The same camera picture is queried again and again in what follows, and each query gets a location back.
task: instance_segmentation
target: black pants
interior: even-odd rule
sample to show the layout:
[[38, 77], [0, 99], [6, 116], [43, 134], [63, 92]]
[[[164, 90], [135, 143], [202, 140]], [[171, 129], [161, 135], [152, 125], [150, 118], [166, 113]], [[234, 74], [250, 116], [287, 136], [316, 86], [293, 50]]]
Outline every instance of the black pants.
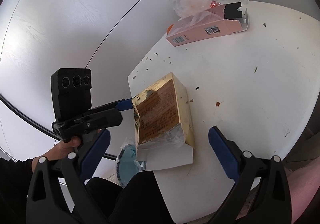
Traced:
[[[174, 224], [152, 171], [136, 174], [124, 189], [97, 177], [86, 187], [112, 224]], [[76, 207], [72, 215], [81, 222]]]

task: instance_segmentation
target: cardboard box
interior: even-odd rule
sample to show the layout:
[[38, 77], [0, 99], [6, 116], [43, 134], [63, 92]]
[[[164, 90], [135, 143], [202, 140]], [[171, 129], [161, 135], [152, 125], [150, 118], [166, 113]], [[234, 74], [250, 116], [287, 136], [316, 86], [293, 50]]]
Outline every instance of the cardboard box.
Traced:
[[186, 88], [171, 72], [132, 98], [138, 161], [146, 170], [191, 164], [193, 129]]
[[230, 35], [248, 28], [248, 13], [238, 8], [241, 2], [229, 3], [210, 8], [194, 16], [181, 19], [173, 24], [166, 39], [174, 46]]

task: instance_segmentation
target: person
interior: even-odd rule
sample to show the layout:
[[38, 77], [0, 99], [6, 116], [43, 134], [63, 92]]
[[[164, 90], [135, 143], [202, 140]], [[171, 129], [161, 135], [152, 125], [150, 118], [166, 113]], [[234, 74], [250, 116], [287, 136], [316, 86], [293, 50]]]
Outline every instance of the person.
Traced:
[[[62, 159], [79, 145], [79, 137], [74, 136], [70, 142], [60, 141], [44, 155], [33, 159], [14, 162], [0, 158], [0, 222], [26, 223], [27, 194], [39, 158]], [[174, 223], [152, 171], [136, 174], [125, 188], [98, 177], [90, 179], [86, 188], [112, 224]], [[82, 222], [76, 206], [72, 215]]]

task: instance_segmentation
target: brown label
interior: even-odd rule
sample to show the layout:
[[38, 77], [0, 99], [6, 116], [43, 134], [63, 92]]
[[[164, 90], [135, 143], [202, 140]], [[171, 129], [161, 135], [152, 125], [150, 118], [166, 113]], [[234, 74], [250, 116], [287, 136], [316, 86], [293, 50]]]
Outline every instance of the brown label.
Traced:
[[140, 115], [139, 144], [169, 131], [179, 123], [173, 80], [169, 80], [137, 105]]

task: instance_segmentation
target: barcode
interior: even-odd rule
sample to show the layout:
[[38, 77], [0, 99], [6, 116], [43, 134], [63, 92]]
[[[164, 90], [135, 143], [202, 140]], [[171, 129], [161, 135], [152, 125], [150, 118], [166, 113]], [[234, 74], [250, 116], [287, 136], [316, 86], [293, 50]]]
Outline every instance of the barcode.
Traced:
[[210, 35], [212, 33], [219, 33], [220, 32], [220, 30], [217, 26], [205, 28], [205, 31], [207, 32], [208, 35]]
[[182, 38], [182, 36], [179, 36], [179, 37], [173, 38], [172, 41], [178, 44], [178, 43], [184, 42], [185, 40], [184, 38]]

